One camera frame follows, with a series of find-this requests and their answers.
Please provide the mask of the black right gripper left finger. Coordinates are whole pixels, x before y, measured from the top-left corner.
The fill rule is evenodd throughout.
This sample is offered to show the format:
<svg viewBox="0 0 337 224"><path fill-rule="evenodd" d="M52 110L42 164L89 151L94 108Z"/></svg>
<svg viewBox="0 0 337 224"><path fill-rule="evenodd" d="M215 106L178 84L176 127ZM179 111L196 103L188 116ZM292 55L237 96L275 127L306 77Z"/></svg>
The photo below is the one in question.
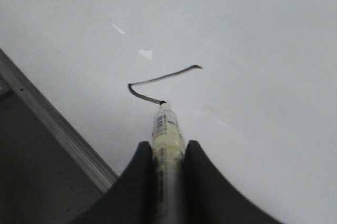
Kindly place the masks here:
<svg viewBox="0 0 337 224"><path fill-rule="evenodd" d="M152 178L152 148L142 141L112 187L71 223L150 223Z"/></svg>

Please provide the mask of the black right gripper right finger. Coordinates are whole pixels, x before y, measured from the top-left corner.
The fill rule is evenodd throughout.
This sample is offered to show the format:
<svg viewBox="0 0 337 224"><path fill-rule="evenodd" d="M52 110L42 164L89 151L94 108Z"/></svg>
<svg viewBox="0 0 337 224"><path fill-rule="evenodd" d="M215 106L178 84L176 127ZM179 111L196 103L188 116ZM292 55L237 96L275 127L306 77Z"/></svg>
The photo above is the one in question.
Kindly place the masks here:
<svg viewBox="0 0 337 224"><path fill-rule="evenodd" d="M279 223L242 195L195 140L185 150L175 204L178 223Z"/></svg>

